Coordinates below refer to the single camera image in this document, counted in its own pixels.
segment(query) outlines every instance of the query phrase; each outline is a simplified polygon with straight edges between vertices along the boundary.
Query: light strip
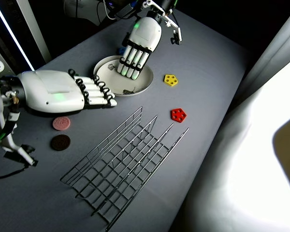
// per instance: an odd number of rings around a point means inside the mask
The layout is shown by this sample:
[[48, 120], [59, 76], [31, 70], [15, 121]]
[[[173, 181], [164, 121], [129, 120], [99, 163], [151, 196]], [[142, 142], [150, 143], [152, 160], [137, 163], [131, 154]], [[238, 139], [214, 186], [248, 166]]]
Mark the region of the light strip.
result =
[[31, 70], [34, 71], [33, 66], [31, 65], [31, 63], [30, 63], [28, 57], [26, 56], [24, 50], [22, 49], [22, 47], [20, 46], [19, 42], [17, 41], [17, 39], [16, 39], [14, 33], [12, 32], [12, 30], [11, 30], [9, 24], [8, 24], [7, 21], [5, 20], [3, 14], [2, 14], [2, 12], [1, 12], [1, 10], [0, 10], [0, 18], [1, 18], [1, 20], [3, 21], [3, 23], [4, 23], [5, 27], [7, 28], [7, 30], [9, 31], [9, 33], [10, 33], [11, 37], [13, 38], [15, 44], [17, 45], [19, 51], [21, 52], [21, 54], [22, 54], [23, 57], [25, 58], [27, 64], [29, 65], [29, 67], [31, 68]]

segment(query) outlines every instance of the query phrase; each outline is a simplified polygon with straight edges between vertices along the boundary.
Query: black wire rack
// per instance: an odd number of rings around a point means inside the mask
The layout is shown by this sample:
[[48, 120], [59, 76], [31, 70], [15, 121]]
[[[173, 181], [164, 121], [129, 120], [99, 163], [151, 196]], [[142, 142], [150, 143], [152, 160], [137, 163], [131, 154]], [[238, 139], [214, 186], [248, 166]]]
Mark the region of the black wire rack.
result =
[[189, 128], [167, 148], [151, 134], [158, 116], [141, 126], [142, 107], [128, 117], [60, 180], [76, 190], [107, 223], [108, 231], [155, 171], [181, 141]]

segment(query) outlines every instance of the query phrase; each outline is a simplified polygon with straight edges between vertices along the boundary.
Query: pink round object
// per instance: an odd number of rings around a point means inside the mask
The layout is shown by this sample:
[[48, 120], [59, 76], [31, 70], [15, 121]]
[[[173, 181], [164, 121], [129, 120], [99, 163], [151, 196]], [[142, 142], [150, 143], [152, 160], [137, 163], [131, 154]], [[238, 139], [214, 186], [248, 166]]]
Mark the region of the pink round object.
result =
[[53, 127], [58, 131], [66, 130], [70, 124], [71, 122], [68, 117], [56, 117], [53, 121]]

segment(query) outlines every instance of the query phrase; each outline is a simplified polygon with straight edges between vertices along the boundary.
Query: plate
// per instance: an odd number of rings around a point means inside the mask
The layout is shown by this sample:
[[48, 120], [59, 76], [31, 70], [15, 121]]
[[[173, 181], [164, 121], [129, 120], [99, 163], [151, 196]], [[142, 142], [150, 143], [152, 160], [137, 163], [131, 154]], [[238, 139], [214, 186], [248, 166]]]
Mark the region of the plate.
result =
[[136, 80], [132, 80], [117, 72], [120, 57], [111, 56], [104, 58], [95, 66], [93, 73], [98, 75], [100, 81], [105, 82], [106, 87], [116, 96], [128, 97], [144, 92], [154, 79], [150, 67], [145, 65], [139, 77]]

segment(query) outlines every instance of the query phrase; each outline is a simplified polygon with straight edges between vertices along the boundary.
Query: gray table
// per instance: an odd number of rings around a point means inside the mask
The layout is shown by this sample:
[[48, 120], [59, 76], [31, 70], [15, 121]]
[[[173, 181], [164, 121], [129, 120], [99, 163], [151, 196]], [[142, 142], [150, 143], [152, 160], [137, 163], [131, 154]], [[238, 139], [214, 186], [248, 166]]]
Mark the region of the gray table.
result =
[[[22, 112], [15, 131], [17, 143], [36, 148], [32, 155], [38, 166], [0, 180], [0, 231], [99, 231], [91, 209], [59, 179], [84, 155], [137, 108], [143, 106], [143, 123], [158, 114], [153, 134], [158, 136], [173, 121], [170, 110], [183, 108], [187, 118], [176, 123], [164, 142], [170, 146], [187, 127], [189, 132], [139, 193], [111, 231], [155, 231], [169, 229], [184, 197], [224, 118], [243, 77], [249, 55], [241, 46], [177, 12], [183, 44], [171, 45], [172, 30], [163, 28], [162, 38], [148, 65], [154, 81], [144, 93], [117, 98], [112, 109], [84, 110], [70, 116], [71, 127], [64, 132], [71, 146], [57, 152], [49, 147], [60, 134], [51, 127], [51, 118]], [[131, 20], [121, 20], [54, 59], [42, 69], [90, 75], [94, 65], [114, 55]], [[163, 83], [166, 73], [175, 74], [179, 84]], [[3, 159], [0, 174], [20, 164]]]

